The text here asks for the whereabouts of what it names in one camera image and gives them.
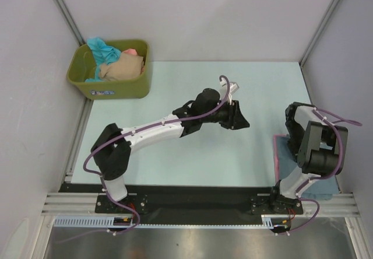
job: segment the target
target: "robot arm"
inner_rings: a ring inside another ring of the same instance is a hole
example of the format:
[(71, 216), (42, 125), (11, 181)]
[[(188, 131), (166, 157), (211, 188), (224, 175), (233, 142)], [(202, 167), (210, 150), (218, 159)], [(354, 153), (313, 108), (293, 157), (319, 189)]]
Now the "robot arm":
[[(230, 92), (225, 102), (221, 102), (221, 98), (227, 93), (227, 82), (221, 81), (221, 85), (220, 92), (207, 88), (198, 94), (195, 100), (188, 101), (168, 116), (150, 124), (120, 129), (113, 123), (105, 127), (91, 152), (119, 135), (130, 134), (107, 145), (93, 156), (114, 200), (119, 201), (127, 196), (122, 176), (127, 170), (131, 153), (166, 139), (190, 135), (199, 131), (204, 123), (219, 123), (229, 130), (250, 126), (240, 111), (239, 102), (232, 100), (232, 94), (239, 89), (238, 85), (230, 82)], [(221, 104), (218, 110), (204, 115), (218, 104)]]
[[(336, 135), (330, 126), (325, 124), (314, 113), (315, 106), (293, 103), (286, 109), (286, 127), (290, 134), (288, 147), (298, 167), (280, 182), (280, 194), (286, 198), (296, 199), (319, 178), (330, 175), (338, 164), (340, 149)], [(335, 126), (346, 149), (348, 130)], [(343, 168), (342, 163), (336, 172)], [(307, 185), (296, 192), (305, 182)]]

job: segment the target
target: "pink cloth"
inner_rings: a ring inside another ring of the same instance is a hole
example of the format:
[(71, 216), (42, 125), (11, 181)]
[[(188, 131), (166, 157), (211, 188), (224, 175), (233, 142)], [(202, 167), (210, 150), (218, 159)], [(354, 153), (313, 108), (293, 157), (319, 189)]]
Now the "pink cloth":
[(274, 151), (274, 159), (275, 159), (275, 178), (276, 182), (280, 179), (280, 165), (279, 165), (279, 157), (277, 155), (277, 137), (286, 137), (286, 135), (274, 135), (273, 136), (273, 151)]
[(136, 49), (131, 49), (131, 48), (123, 51), (123, 53), (127, 53), (129, 55), (135, 55), (135, 56), (138, 55), (138, 52), (136, 51)]

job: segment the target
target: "beige cloth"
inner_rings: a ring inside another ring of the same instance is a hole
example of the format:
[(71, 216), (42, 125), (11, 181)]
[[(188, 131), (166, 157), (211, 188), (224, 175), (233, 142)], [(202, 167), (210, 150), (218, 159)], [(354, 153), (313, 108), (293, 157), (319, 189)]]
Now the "beige cloth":
[(122, 52), (119, 60), (112, 64), (101, 64), (98, 76), (102, 80), (118, 81), (129, 80), (138, 77), (141, 74), (143, 66), (143, 57), (130, 55)]

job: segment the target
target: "metal surface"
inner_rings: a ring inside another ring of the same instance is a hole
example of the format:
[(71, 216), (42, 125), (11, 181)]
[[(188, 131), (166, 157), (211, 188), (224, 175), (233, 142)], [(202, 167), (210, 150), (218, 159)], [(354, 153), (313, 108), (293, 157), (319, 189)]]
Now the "metal surface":
[(40, 221), (39, 234), (30, 256), (31, 259), (40, 259), (44, 256), (53, 227), (54, 216), (43, 216)]
[(311, 42), (307, 46), (307, 49), (305, 53), (303, 54), (301, 60), (300, 60), (300, 67), (302, 68), (304, 64), (307, 62), (307, 59), (309, 55), (311, 54), (312, 50), (315, 48), (318, 40), (320, 39), (322, 33), (326, 29), (326, 26), (328, 25), (333, 13), (335, 12), (337, 6), (339, 5), (341, 0), (332, 0), (326, 13), (324, 14), (324, 17), (322, 18), (319, 27), (317, 28), (314, 36), (311, 39)]
[(70, 154), (69, 154), (69, 160), (66, 168), (66, 178), (65, 181), (71, 179), (72, 173), (74, 171), (75, 163), (76, 163), (76, 158), (78, 157), (79, 149), (80, 149), (80, 144), (82, 143), (83, 135), (86, 130), (89, 114), (91, 112), (93, 105), (93, 101), (90, 99), (85, 99), (81, 114), (80, 114), (80, 119), (78, 122), (78, 126), (76, 127), (76, 132), (75, 136), (73, 139), (73, 144), (71, 146)]
[[(97, 216), (94, 209), (98, 193), (49, 193), (42, 215), (91, 215)], [(331, 200), (319, 201), (321, 205), (318, 217), (360, 217), (353, 194), (334, 195)], [(298, 218), (309, 218), (315, 213), (312, 202), (303, 202), (304, 214)], [(266, 215), (281, 217), (283, 215)]]
[(303, 67), (300, 67), (300, 68), (301, 68), (301, 72), (302, 72), (302, 76), (303, 76), (303, 81), (305, 83), (305, 88), (307, 89), (309, 100), (310, 100), (311, 104), (314, 104), (313, 99), (315, 98), (315, 96), (314, 96), (314, 93), (311, 89), (308, 74), (304, 72)]
[(72, 34), (74, 35), (76, 41), (79, 45), (85, 44), (84, 38), (82, 34), (80, 33), (76, 23), (74, 22), (73, 17), (70, 14), (70, 11), (68, 7), (66, 6), (66, 3), (64, 0), (54, 0), (57, 4), (57, 7), (61, 11), (62, 16), (64, 17), (65, 21), (67, 22), (68, 26), (71, 29)]
[(346, 218), (352, 244), (358, 259), (373, 258), (373, 251), (369, 244), (361, 218)]
[(86, 231), (53, 228), (44, 258), (356, 258), (343, 218), (317, 219), (290, 237), (276, 237), (270, 230), (135, 229), (116, 237), (99, 232), (56, 243)]

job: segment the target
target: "sticker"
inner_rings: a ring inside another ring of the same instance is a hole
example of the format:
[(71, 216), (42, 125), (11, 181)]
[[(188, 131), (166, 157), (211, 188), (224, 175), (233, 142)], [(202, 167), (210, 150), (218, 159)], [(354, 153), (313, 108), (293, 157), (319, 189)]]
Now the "sticker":
[(104, 95), (114, 95), (114, 91), (95, 91), (91, 90), (90, 91), (92, 96), (104, 96)]

